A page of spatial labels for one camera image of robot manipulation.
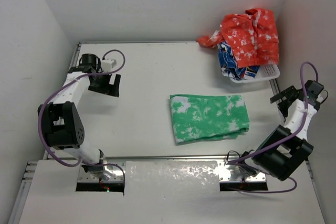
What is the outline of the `green tie-dye trousers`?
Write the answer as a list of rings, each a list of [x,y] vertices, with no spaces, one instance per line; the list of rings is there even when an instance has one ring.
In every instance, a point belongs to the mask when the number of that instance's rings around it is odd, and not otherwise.
[[[176,145],[236,139],[249,130],[241,95],[175,94],[170,96],[170,110]]]

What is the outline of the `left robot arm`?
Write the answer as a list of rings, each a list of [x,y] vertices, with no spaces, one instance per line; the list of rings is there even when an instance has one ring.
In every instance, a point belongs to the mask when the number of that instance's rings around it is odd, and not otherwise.
[[[81,165],[104,182],[115,176],[113,168],[122,168],[109,164],[103,151],[85,139],[77,105],[86,91],[119,97],[121,76],[116,65],[114,59],[83,54],[69,68],[64,85],[38,108],[38,134],[48,154],[64,166]]]

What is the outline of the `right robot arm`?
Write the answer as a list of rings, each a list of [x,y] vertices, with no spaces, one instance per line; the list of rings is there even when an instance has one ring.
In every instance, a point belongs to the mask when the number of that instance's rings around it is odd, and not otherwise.
[[[262,170],[284,181],[305,161],[313,151],[308,143],[307,131],[312,117],[323,103],[321,92],[324,86],[308,80],[305,90],[290,86],[270,98],[278,100],[278,109],[286,119],[257,148],[250,158]]]

